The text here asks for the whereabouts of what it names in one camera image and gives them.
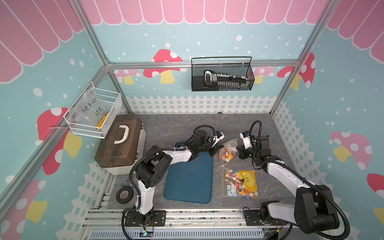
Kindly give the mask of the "candy ziploc bag yellow label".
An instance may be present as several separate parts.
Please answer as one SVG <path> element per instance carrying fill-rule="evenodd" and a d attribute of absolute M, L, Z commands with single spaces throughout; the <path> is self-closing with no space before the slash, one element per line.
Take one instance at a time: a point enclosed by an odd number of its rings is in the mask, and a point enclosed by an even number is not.
<path fill-rule="evenodd" d="M 259 199 L 255 170 L 234 170 L 222 167 L 223 197 Z"/>

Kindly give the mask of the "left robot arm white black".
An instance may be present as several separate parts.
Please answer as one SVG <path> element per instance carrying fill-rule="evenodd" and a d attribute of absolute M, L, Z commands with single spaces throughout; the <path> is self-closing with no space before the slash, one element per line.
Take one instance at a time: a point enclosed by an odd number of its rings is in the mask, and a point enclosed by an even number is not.
<path fill-rule="evenodd" d="M 219 149 L 218 142 L 224 137 L 222 132 L 217 131 L 212 137 L 198 138 L 193 135 L 173 148 L 152 146 L 144 157 L 136 161 L 129 173 L 129 182 L 137 193 L 136 212 L 145 216 L 153 211 L 155 188 L 171 165 L 191 162 L 202 152 L 213 156 Z"/>

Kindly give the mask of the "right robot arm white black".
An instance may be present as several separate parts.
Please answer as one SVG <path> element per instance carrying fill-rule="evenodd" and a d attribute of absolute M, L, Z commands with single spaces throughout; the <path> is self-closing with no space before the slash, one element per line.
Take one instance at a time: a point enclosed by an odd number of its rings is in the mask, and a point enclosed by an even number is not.
<path fill-rule="evenodd" d="M 250 158 L 256 168 L 276 178 L 295 197 L 294 205 L 279 201 L 264 202 L 262 208 L 268 217 L 293 224 L 306 234 L 320 234 L 339 228 L 339 211 L 327 186 L 308 181 L 280 157 L 272 155 L 267 136 L 257 139 L 241 135 L 241 138 L 243 144 L 237 148 L 240 159 Z"/>

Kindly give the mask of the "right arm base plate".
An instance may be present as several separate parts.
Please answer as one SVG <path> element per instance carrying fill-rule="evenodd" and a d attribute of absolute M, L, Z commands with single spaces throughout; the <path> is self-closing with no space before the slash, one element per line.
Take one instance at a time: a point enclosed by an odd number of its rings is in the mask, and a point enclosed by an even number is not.
<path fill-rule="evenodd" d="M 243 208 L 242 213 L 247 226 L 272 226 L 280 228 L 286 225 L 286 223 L 278 219 L 262 218 L 260 210 L 251 210 L 249 208 Z"/>

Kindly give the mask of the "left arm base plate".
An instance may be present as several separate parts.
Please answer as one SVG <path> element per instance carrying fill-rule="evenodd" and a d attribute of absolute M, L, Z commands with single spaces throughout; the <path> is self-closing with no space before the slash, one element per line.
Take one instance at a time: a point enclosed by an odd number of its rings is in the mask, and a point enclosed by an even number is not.
<path fill-rule="evenodd" d="M 124 216 L 125 227 L 164 227 L 166 211 L 151 210 L 142 215 L 136 210 L 128 209 Z"/>

